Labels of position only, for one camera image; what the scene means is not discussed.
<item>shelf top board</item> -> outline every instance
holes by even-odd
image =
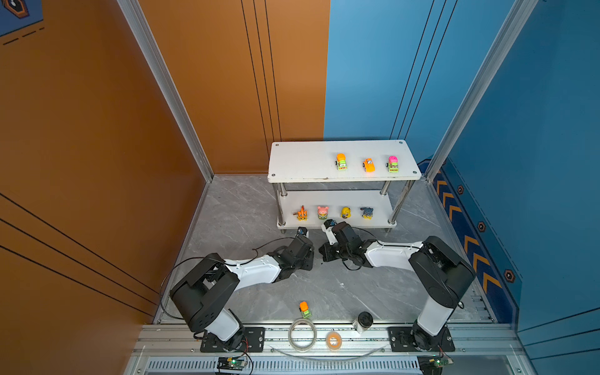
[[[346,156],[346,170],[335,165],[337,154]],[[398,172],[388,171],[389,157],[398,158]],[[362,166],[371,158],[374,172]],[[273,142],[268,181],[349,182],[406,181],[421,178],[415,158],[404,140],[329,140],[318,142]]]

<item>vent grille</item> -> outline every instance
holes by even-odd
[[[178,357],[154,357],[148,362],[146,371],[178,373],[215,373],[215,358],[180,359]]]
[[[215,373],[217,357],[181,358],[152,357],[146,368],[147,373]],[[310,361],[302,362],[281,357],[258,357],[254,359],[253,375],[279,374],[421,374],[419,362],[415,356],[390,356],[385,358],[367,358],[356,362]]]

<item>mounting plate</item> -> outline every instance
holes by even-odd
[[[244,332],[244,338],[248,339],[248,353],[262,352],[265,342],[265,327],[247,327]],[[200,351],[202,353],[230,352],[230,350],[227,350],[223,344],[221,344],[221,340],[211,333],[205,333],[204,337],[202,337]]]
[[[456,348],[450,336],[450,330],[446,327],[442,328],[442,330],[442,350],[444,352],[453,352]],[[413,346],[411,331],[411,327],[388,327],[389,343],[392,346],[392,352],[422,352]]]

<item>shelf bottom board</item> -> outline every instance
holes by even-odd
[[[358,228],[393,228],[396,226],[388,224],[392,214],[392,204],[389,195],[382,196],[379,190],[311,190],[311,191],[288,191],[286,197],[280,197],[281,209],[286,225],[279,229],[295,229],[306,227],[309,229],[321,228],[324,220],[317,215],[317,207],[329,207],[328,219],[340,223],[347,222]],[[298,220],[294,215],[300,211],[300,207],[308,211],[308,219]],[[341,209],[350,208],[350,217],[344,219],[340,216]],[[362,217],[361,207],[373,208],[371,220]]]

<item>pink toy car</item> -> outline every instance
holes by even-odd
[[[395,156],[389,157],[389,163],[385,165],[388,168],[388,172],[397,173],[398,172],[398,158]]]

